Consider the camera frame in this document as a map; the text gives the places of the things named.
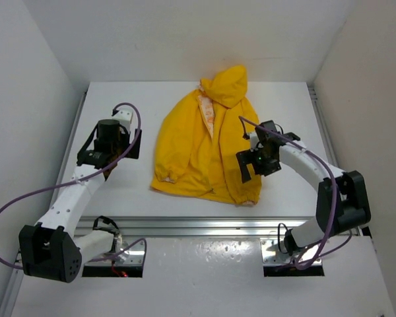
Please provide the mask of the yellow hooded jacket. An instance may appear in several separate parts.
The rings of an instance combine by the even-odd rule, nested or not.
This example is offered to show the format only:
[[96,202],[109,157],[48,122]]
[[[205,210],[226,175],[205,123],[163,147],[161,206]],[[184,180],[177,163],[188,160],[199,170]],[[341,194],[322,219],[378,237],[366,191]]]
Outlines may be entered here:
[[242,182],[236,154],[259,118],[246,94],[247,69],[236,65],[202,78],[164,118],[154,152],[153,189],[236,205],[255,205],[261,177]]

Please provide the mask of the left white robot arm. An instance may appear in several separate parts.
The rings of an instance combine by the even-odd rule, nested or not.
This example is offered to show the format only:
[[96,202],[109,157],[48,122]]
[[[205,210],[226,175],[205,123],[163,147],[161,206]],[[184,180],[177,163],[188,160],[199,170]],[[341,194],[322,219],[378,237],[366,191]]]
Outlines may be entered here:
[[75,229],[118,161],[139,157],[140,138],[140,129],[131,136],[131,119],[125,115],[98,121],[77,154],[73,183],[34,226],[26,225],[19,233],[25,275],[70,283],[85,263],[102,254],[115,254],[120,233],[111,219],[104,220],[111,227],[94,225],[80,238],[75,238]]

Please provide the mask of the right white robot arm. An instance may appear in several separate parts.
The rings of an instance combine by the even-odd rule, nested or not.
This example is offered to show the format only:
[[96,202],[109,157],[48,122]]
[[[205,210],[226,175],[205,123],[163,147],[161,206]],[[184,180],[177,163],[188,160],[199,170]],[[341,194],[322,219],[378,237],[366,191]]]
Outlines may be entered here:
[[306,269],[322,257],[327,240],[366,225],[372,215],[364,177],[358,171],[346,172],[309,150],[293,132],[284,132],[274,121],[254,123],[243,138],[249,148],[236,154],[242,182],[251,180],[249,167],[259,176],[268,176],[287,165],[317,193],[315,215],[298,227],[287,229],[279,238],[279,252],[290,264]]

